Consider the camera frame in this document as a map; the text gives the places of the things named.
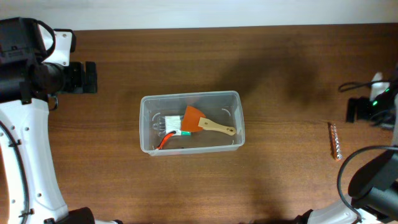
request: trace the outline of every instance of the white wall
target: white wall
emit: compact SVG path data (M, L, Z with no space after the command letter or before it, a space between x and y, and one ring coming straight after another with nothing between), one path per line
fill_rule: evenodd
M146 29L398 22L398 0L0 0L0 19Z

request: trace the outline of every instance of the orange brush head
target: orange brush head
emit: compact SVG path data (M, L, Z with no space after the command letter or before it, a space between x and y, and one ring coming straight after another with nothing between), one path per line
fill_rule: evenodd
M181 131L197 132L203 130L203 128L198 126L200 118L206 118L206 116L200 110L187 106L181 124Z

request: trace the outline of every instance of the transparent box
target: transparent box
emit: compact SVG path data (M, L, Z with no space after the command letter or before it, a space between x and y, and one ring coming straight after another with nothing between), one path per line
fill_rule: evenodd
M229 136L218 131L202 130L190 136L172 136L163 149L157 150L156 147L166 134L159 129L162 126L160 118L181 116L183 119L188 105L202 111L206 118L218 124L234 127L236 134ZM244 144L245 138L239 94L236 91L216 91L145 96L141 100L139 134L142 151L151 156L237 150Z

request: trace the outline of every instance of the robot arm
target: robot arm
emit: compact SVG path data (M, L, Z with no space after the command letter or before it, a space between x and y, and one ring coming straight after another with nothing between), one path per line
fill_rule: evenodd
M89 208L68 211L48 136L49 97L96 93L96 68L69 62L76 37L34 19L0 21L0 147L9 191L9 224L110 224Z
M369 98L350 99L348 103L347 122L353 122L355 114L358 119L367 119L380 116L383 128L395 123L392 127L392 145L398 146L398 90L397 75L388 82L382 81L371 85L372 93ZM382 80L377 73L373 82ZM386 116L386 112L394 111L394 116ZM355 173L349 183L347 202L362 216L362 223L389 223L398 220L398 152L396 147L374 146L360 149L364 152L371 149L390 149L383 152ZM333 224L354 223L358 219L356 213L349 209L343 201L339 200L327 208L308 211L303 216L298 216L298 224Z

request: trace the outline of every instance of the wooden table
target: wooden table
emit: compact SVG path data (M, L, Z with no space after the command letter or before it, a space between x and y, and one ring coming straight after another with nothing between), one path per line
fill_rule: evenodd
M338 85L388 77L398 60L398 25L79 31L72 60L97 63L97 95L61 95L50 113L57 180L70 210L125 223L239 223L294 218L338 200L341 162L326 123L337 124L344 156L390 144L392 133L346 124ZM237 151L151 157L139 144L147 95L236 90L246 143ZM380 152L359 156L351 176ZM0 169L0 221L8 197Z

